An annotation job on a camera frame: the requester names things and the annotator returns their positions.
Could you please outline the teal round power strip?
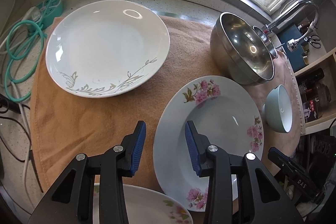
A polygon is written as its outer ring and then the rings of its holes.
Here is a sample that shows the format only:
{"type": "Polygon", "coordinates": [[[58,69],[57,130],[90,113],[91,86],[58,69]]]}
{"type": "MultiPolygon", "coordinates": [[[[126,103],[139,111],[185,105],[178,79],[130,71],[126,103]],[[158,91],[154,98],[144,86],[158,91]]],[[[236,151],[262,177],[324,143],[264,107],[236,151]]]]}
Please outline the teal round power strip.
{"type": "Polygon", "coordinates": [[[45,30],[54,21],[56,17],[60,17],[63,13],[63,1],[62,0],[44,0],[37,5],[39,12],[43,16],[39,18],[37,24],[41,23],[41,29],[45,30]]]}

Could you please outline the white plate with pink flowers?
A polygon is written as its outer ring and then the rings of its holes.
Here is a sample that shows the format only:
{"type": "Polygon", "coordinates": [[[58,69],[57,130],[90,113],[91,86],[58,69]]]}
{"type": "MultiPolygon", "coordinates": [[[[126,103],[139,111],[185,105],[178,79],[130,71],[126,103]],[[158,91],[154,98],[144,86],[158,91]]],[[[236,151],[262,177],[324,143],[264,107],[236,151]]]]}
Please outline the white plate with pink flowers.
{"type": "Polygon", "coordinates": [[[258,158],[264,148],[263,123],[247,91],[222,76],[192,80],[165,107],[154,137],[155,175],[167,196],[190,211],[204,212],[209,180],[193,170],[185,139],[187,121],[227,153],[252,152],[258,158]]]}

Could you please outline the black scissors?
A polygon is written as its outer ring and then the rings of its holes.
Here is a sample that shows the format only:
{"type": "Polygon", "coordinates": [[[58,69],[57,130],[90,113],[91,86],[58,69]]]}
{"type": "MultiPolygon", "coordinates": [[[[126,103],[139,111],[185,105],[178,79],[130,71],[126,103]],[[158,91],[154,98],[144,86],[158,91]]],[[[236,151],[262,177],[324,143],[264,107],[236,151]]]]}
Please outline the black scissors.
{"type": "Polygon", "coordinates": [[[315,49],[320,49],[321,46],[321,38],[318,35],[311,35],[307,38],[308,43],[315,49]]]}

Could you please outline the large stainless steel bowl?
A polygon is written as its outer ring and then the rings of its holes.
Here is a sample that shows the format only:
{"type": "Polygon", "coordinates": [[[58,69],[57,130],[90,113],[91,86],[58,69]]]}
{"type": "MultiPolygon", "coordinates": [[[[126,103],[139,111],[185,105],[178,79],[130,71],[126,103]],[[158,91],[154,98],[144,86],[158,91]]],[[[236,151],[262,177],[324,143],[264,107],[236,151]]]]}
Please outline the large stainless steel bowl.
{"type": "Polygon", "coordinates": [[[274,78],[274,63],[266,45],[235,14],[220,14],[211,32],[210,50],[220,72],[240,85],[264,84],[274,78]]]}

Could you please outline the orange-brown towel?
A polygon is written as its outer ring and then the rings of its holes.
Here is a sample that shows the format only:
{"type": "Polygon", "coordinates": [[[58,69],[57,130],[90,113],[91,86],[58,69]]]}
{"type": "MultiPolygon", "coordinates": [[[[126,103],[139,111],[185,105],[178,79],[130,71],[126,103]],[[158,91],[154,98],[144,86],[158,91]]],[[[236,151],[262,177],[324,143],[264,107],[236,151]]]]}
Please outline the orange-brown towel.
{"type": "Polygon", "coordinates": [[[79,153],[105,152],[134,129],[146,123],[146,140],[139,171],[126,182],[152,190],[162,184],[156,175],[163,164],[156,154],[170,140],[185,143],[182,110],[189,82],[217,76],[210,54],[211,28],[207,25],[163,17],[170,35],[170,51],[161,69],[140,87],[116,97],[83,98],[54,83],[45,59],[40,59],[31,99],[33,154],[39,181],[48,190],[79,153]]]}

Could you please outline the small steel bowl red base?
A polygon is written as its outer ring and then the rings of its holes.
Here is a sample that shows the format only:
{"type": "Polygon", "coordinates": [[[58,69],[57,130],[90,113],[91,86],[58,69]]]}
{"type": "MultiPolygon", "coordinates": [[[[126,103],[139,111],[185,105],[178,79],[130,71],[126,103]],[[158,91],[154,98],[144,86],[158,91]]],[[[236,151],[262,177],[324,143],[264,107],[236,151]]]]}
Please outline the small steel bowl red base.
{"type": "Polygon", "coordinates": [[[258,34],[258,36],[261,38],[261,40],[263,41],[263,43],[267,47],[267,50],[269,51],[269,54],[271,55],[272,59],[278,58],[277,50],[276,50],[273,42],[271,41],[271,39],[268,38],[268,36],[266,36],[266,34],[264,34],[264,32],[260,28],[258,28],[257,26],[253,26],[252,28],[256,32],[256,34],[258,34]]]}

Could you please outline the small white floral plate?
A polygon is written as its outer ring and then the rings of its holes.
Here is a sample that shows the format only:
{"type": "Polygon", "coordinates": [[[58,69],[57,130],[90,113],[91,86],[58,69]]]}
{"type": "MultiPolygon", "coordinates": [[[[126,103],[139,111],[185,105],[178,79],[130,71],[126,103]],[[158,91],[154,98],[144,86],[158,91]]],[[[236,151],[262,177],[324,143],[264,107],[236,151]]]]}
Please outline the small white floral plate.
{"type": "Polygon", "coordinates": [[[165,194],[127,184],[123,192],[129,223],[193,223],[189,211],[165,194]]]}

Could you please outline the chrome kitchen faucet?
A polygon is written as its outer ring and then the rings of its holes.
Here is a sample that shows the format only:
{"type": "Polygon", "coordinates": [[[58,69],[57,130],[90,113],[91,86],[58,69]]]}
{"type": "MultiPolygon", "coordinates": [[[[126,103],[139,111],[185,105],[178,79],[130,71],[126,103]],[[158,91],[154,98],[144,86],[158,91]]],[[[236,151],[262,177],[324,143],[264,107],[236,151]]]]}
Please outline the chrome kitchen faucet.
{"type": "Polygon", "coordinates": [[[266,24],[262,31],[265,35],[269,35],[276,28],[281,28],[287,26],[289,23],[299,23],[303,17],[304,10],[310,6],[309,10],[314,11],[314,18],[308,21],[307,27],[303,29],[306,30],[299,38],[291,38],[285,45],[290,52],[294,52],[305,38],[308,37],[310,33],[315,31],[318,27],[319,21],[319,8],[312,0],[297,0],[284,12],[282,12],[278,17],[276,17],[272,22],[266,24]]]}

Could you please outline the white plate with grey leaves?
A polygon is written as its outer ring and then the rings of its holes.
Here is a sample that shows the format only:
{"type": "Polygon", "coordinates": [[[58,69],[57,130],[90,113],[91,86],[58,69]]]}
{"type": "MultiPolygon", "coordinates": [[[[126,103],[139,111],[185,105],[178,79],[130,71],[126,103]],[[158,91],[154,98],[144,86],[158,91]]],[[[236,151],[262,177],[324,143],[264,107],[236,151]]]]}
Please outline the white plate with grey leaves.
{"type": "Polygon", "coordinates": [[[51,32],[46,67],[64,91],[106,98],[144,84],[165,62],[170,36],[147,7],[125,0],[87,4],[51,32]]]}

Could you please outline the light blue ceramic bowl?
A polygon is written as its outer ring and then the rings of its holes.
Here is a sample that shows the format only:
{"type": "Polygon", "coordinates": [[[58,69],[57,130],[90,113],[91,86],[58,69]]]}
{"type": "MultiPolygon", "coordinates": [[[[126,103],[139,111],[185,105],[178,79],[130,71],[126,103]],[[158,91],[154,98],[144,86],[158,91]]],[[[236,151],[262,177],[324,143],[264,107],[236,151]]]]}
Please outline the light blue ceramic bowl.
{"type": "Polygon", "coordinates": [[[283,85],[272,89],[262,106],[262,115],[275,132],[289,133],[293,123],[291,100],[283,85]]]}

